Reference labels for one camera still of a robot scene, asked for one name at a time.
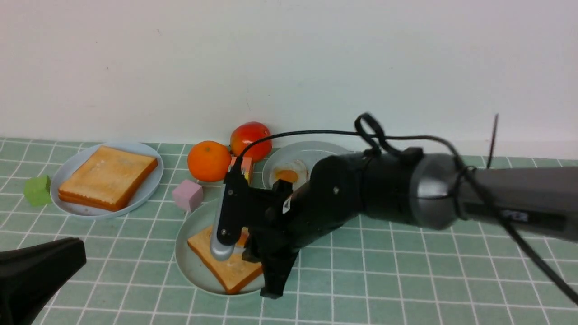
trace white wall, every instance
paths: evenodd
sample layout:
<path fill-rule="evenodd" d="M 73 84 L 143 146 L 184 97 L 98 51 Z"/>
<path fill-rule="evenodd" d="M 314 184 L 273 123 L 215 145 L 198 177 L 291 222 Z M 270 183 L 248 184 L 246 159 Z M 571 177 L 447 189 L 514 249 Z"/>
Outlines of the white wall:
<path fill-rule="evenodd" d="M 482 153 L 499 112 L 499 153 L 578 158 L 576 0 L 0 3 L 0 136 L 227 143 L 370 111 Z"/>

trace white plate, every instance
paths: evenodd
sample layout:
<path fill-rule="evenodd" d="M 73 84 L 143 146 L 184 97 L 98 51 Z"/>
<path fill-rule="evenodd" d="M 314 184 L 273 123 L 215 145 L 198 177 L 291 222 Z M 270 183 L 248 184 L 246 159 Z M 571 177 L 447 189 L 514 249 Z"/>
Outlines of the white plate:
<path fill-rule="evenodd" d="M 147 179 L 142 183 L 139 189 L 136 191 L 135 195 L 132 197 L 128 206 L 120 211 L 111 212 L 108 210 L 92 208 L 90 206 L 68 203 L 60 200 L 58 198 L 58 188 L 63 184 L 64 181 L 69 179 L 72 174 L 82 166 L 92 154 L 100 147 L 107 146 L 126 152 L 144 154 L 151 157 L 156 157 L 158 161 L 158 166 L 152 171 L 152 173 L 147 177 Z M 127 214 L 128 212 L 138 208 L 143 203 L 145 203 L 151 195 L 155 192 L 158 184 L 161 182 L 162 173 L 164 171 L 164 165 L 162 163 L 161 155 L 156 152 L 153 148 L 142 144 L 142 143 L 122 143 L 122 142 L 109 142 L 96 145 L 85 149 L 78 154 L 75 154 L 72 158 L 67 160 L 64 165 L 62 165 L 52 179 L 50 185 L 50 197 L 54 204 L 60 208 L 65 213 L 71 216 L 78 217 L 85 220 L 101 220 L 109 219 Z"/>
<path fill-rule="evenodd" d="M 273 172 L 275 167 L 289 163 L 290 161 L 303 161 L 309 175 L 311 175 L 313 167 L 315 167 L 315 164 L 317 164 L 321 159 L 337 154 L 347 153 L 351 153 L 351 151 L 338 145 L 334 145 L 333 143 L 322 141 L 304 141 L 287 145 L 274 152 L 263 166 L 263 174 L 261 176 L 263 184 L 266 189 L 272 189 L 273 183 L 270 179 L 271 172 Z"/>
<path fill-rule="evenodd" d="M 265 286 L 265 278 L 261 274 L 251 281 L 238 294 L 226 294 L 217 278 L 205 266 L 195 252 L 188 247 L 187 240 L 214 223 L 219 200 L 212 200 L 195 210 L 183 223 L 175 243 L 175 257 L 179 270 L 192 284 L 201 290 L 218 296 L 238 297 L 259 292 Z"/>

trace bread slice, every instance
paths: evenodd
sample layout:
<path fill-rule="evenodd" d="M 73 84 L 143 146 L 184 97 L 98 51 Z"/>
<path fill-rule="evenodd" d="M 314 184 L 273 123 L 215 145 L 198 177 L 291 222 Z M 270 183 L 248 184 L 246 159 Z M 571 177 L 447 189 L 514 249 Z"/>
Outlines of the bread slice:
<path fill-rule="evenodd" d="M 208 226 L 189 238 L 188 246 L 213 273 L 227 294 L 238 294 L 247 284 L 263 273 L 261 263 L 243 261 L 240 253 L 233 253 L 226 261 L 215 260 L 209 247 L 212 231 L 213 226 Z"/>
<path fill-rule="evenodd" d="M 60 185 L 58 197 L 93 208 L 122 210 L 157 166 L 155 157 L 101 146 Z"/>

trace tiled countertop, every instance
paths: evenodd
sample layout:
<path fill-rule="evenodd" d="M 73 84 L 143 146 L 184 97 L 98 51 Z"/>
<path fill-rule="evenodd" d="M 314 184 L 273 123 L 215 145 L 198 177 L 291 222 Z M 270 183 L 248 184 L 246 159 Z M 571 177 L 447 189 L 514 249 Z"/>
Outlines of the tiled countertop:
<path fill-rule="evenodd" d="M 458 222 L 421 231 L 356 218 L 304 249 L 278 300 L 218 298 L 180 274 L 173 255 L 188 215 L 171 191 L 192 179 L 191 145 L 150 144 L 166 171 L 150 202 L 129 215 L 89 222 L 54 205 L 23 198 L 26 179 L 53 176 L 94 143 L 0 138 L 0 251 L 58 238 L 85 241 L 88 263 L 50 301 L 36 324 L 576 324 L 578 309 L 498 227 Z M 482 167 L 483 157 L 467 157 Z M 577 161 L 498 157 L 497 168 L 578 165 Z M 262 169 L 263 163 L 255 166 Z M 261 186 L 261 175 L 254 175 Z M 220 184 L 204 184 L 206 201 Z M 578 247 L 527 236 L 531 245 L 578 283 Z"/>

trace orange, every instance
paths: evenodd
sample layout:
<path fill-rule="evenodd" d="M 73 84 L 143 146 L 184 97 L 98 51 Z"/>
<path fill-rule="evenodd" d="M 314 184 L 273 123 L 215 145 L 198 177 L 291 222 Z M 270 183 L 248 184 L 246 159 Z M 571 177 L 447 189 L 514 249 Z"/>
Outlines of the orange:
<path fill-rule="evenodd" d="M 215 141 L 203 141 L 197 144 L 187 156 L 188 170 L 201 182 L 223 180 L 230 164 L 229 150 Z"/>

